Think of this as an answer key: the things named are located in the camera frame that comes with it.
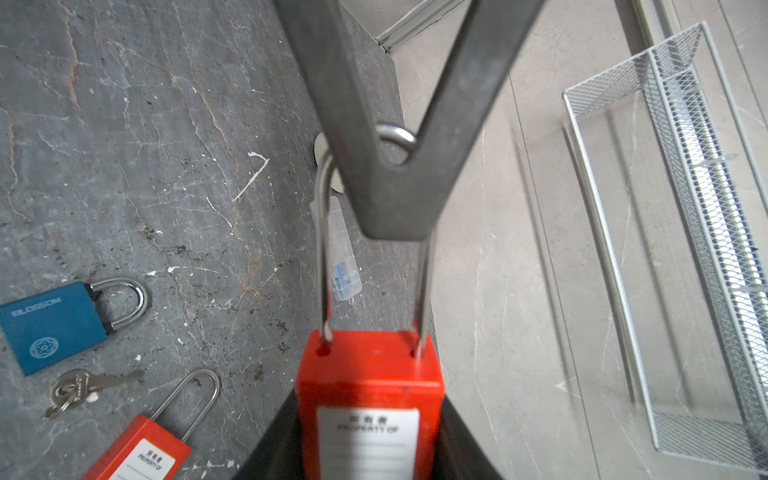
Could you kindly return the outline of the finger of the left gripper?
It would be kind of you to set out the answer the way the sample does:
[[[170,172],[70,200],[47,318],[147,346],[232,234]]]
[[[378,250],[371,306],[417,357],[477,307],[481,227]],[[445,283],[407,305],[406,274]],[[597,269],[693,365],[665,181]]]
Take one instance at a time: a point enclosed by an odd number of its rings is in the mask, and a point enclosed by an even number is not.
[[[384,155],[381,133],[405,152],[417,138],[374,122],[336,1],[276,1],[282,27],[314,103],[355,216],[378,240],[418,240],[420,226],[405,204],[405,166]]]
[[[470,3],[395,188],[395,238],[434,229],[542,1]]]

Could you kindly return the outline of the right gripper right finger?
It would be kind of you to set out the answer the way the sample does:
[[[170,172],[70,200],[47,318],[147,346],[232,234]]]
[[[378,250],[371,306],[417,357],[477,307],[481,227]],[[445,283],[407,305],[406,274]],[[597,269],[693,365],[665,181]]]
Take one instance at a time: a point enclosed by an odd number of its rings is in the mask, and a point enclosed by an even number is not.
[[[445,397],[437,434],[433,478],[440,480],[501,480],[452,401]]]

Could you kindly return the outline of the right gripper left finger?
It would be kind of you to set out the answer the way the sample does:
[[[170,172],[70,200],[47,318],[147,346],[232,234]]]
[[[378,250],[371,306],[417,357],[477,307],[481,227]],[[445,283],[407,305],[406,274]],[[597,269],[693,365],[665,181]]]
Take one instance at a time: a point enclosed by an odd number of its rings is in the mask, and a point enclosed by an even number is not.
[[[299,479],[299,403],[292,390],[235,479]]]

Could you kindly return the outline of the red padlock long shackle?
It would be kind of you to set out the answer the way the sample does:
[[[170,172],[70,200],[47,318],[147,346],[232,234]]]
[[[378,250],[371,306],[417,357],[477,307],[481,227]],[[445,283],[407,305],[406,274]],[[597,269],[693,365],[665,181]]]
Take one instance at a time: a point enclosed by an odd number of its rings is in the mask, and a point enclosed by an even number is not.
[[[420,245],[414,326],[408,331],[333,331],[329,198],[335,170],[315,180],[317,304],[295,385],[307,479],[427,479],[445,384],[428,334],[433,275],[430,235]]]

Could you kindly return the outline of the blue padlock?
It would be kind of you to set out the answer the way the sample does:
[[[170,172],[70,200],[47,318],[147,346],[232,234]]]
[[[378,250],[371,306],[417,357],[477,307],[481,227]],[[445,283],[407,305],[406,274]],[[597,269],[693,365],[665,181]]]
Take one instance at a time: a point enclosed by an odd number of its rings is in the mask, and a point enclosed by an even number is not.
[[[118,319],[105,320],[96,302],[99,293],[112,287],[132,290],[136,306]],[[3,304],[1,329],[22,374],[29,377],[105,341],[141,318],[148,306],[148,290],[130,278],[75,282]]]

